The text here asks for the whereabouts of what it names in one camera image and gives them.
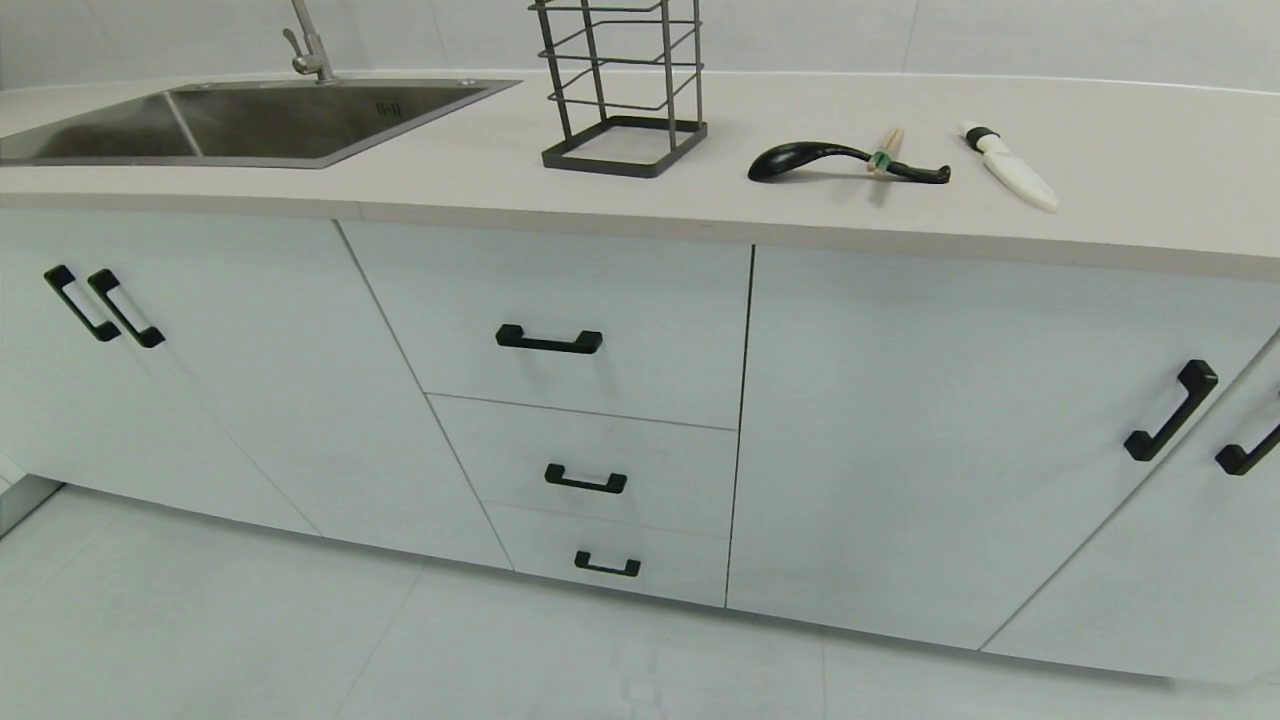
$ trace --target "stainless steel sink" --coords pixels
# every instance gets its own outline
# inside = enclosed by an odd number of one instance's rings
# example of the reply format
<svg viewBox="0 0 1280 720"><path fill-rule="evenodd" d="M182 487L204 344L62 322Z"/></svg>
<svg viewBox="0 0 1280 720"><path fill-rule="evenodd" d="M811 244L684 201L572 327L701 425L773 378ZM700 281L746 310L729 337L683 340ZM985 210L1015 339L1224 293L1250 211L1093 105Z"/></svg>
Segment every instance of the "stainless steel sink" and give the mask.
<svg viewBox="0 0 1280 720"><path fill-rule="evenodd" d="M0 165L328 168L517 82L189 85L0 138Z"/></svg>

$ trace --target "black metal rack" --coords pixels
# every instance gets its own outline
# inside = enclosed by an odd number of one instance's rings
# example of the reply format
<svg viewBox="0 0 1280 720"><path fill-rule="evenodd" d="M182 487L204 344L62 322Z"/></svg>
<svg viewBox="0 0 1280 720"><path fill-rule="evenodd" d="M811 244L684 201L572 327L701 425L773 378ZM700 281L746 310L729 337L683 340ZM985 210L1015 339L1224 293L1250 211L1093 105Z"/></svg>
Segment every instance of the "black metal rack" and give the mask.
<svg viewBox="0 0 1280 720"><path fill-rule="evenodd" d="M628 6L626 0L613 0L612 6L593 6L591 0L535 0L529 6L538 13L543 29L543 44L545 49L538 54L547 60L552 74L552 87L554 88L548 100L556 102L559 109L561 127L564 131L564 140L543 151L543 165L564 170L581 170L589 173L604 173L611 176L625 176L635 178L655 178L667 168L689 152L695 145L707 137L707 123L703 120L703 44L701 44L701 9L699 0L690 0L692 17L689 19L672 19L671 0L653 0L648 4ZM550 13L579 13L582 17L582 28L559 40L552 32ZM611 26L660 26L662 54L645 58L627 58L614 55L602 55L596 45L596 31ZM568 50L572 45L586 42L585 53ZM673 51L686 41L692 41L692 60L677 61ZM586 69L573 74L567 82L561 77L562 61L588 63ZM604 78L600 69L605 65L627 67L659 67L664 70L666 94L657 104L635 102L607 102L604 100ZM681 82L676 82L676 70L690 69L691 74ZM571 97L568 88L584 77L590 76L594 83L595 97ZM692 86L696 91L698 119L676 118L676 96L681 91ZM570 122L570 105L591 105L599 110L599 122L573 132ZM609 109L664 113L658 115L635 114L609 114ZM666 131L669 150L652 163L631 163L623 160L603 160L585 156L571 156L570 152L582 147L588 142L600 137L605 132L617 127L643 128Z"/></svg>

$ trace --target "floor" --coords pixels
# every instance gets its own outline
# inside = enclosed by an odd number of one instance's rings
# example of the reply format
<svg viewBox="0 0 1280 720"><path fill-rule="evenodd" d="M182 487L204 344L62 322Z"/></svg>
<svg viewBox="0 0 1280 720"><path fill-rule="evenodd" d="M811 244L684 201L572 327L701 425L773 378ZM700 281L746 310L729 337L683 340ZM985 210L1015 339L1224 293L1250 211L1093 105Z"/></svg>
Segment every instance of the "floor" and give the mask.
<svg viewBox="0 0 1280 720"><path fill-rule="evenodd" d="M38 720L1267 720L1024 664L293 537L67 488L0 539L0 706Z"/></svg>

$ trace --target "drawer handle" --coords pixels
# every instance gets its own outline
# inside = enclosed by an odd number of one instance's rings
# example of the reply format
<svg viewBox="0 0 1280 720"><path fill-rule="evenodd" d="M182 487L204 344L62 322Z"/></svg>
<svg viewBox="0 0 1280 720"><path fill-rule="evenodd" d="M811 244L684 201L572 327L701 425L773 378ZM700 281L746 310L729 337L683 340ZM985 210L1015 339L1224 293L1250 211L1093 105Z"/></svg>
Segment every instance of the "drawer handle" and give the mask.
<svg viewBox="0 0 1280 720"><path fill-rule="evenodd" d="M120 281L116 279L115 273L106 269L99 270L88 277L88 284L90 287L93 288L93 292L96 292L97 296L102 299L102 302L105 302L106 306L111 310L111 314L115 315L115 319L120 320L120 324L124 325L124 329L129 331L129 334L133 336L134 342L137 342L142 347L146 347L147 350L151 350L152 347L164 342L164 333L161 333L159 329L142 328L140 331L138 328L133 327L133 323L131 323L129 319L124 316L124 313L120 313L120 307L115 304L115 301L113 301L110 296L106 295L113 290L120 287Z"/></svg>
<svg viewBox="0 0 1280 720"><path fill-rule="evenodd" d="M1228 475L1244 475L1253 469L1254 465L1262 461L1268 452L1280 445L1280 425L1276 425L1271 434L1268 434L1253 452L1245 452L1243 447L1238 445L1229 445L1219 451L1217 464L1226 470Z"/></svg>
<svg viewBox="0 0 1280 720"><path fill-rule="evenodd" d="M67 286L76 282L76 275L72 274L70 268L68 268L67 265L58 265L52 270L45 273L45 282L49 283L49 287L54 288L54 292L58 293L58 297L63 299L63 302L67 304L67 307L70 309L72 314L76 315L76 318L81 322L81 324L84 325L84 329L87 329L96 341L111 342L113 340L120 337L120 328L115 327L115 323L108 320L101 325L95 325L88 320L87 316L84 316L84 311L81 310L76 305L76 302L67 295Z"/></svg>
<svg viewBox="0 0 1280 720"><path fill-rule="evenodd" d="M1151 462L1160 451L1174 439L1178 430L1183 429L1187 420L1196 414L1196 410L1208 398L1217 387L1217 373L1203 360L1192 360L1178 373L1178 382L1187 388L1187 400L1174 410L1169 420L1156 432L1156 437L1147 434L1147 430L1134 430L1124 441L1124 448L1129 456L1138 462Z"/></svg>
<svg viewBox="0 0 1280 720"><path fill-rule="evenodd" d="M640 561L627 560L626 568L621 570L614 570L613 568L600 568L599 565L591 565L591 553L585 550L577 551L573 556L573 566L582 570L594 570L596 573L605 573L609 575L622 575L625 578L635 578L640 575Z"/></svg>
<svg viewBox="0 0 1280 720"><path fill-rule="evenodd" d="M622 489L627 487L627 477L618 473L612 473L609 475L609 480L603 486L584 483L580 480L567 480L564 479L564 466L556 465L554 462L547 466L547 473L543 477L547 478L547 482L553 486L591 489L595 492L607 492L609 495L622 495Z"/></svg>
<svg viewBox="0 0 1280 720"><path fill-rule="evenodd" d="M503 347L522 347L525 350L549 350L552 352L572 352L575 355L595 355L604 342L604 336L594 331L582 331L573 342L556 340L535 340L525 337L525 328L503 325L498 328L498 345Z"/></svg>

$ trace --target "faucet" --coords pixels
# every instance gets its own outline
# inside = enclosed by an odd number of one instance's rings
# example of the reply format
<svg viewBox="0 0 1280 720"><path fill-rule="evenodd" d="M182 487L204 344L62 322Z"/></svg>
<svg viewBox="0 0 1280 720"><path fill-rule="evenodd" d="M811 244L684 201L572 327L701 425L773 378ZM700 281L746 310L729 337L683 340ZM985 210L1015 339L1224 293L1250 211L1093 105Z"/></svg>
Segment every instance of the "faucet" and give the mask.
<svg viewBox="0 0 1280 720"><path fill-rule="evenodd" d="M316 76L319 85L338 82L333 64L329 63L329 54L324 50L324 40L320 40L316 24L311 22L306 0L293 0L293 12L298 15L298 24L302 26L302 41L307 46L307 51L303 53L298 45L298 36L293 33L293 29L284 28L284 38L293 46L293 69L300 76Z"/></svg>

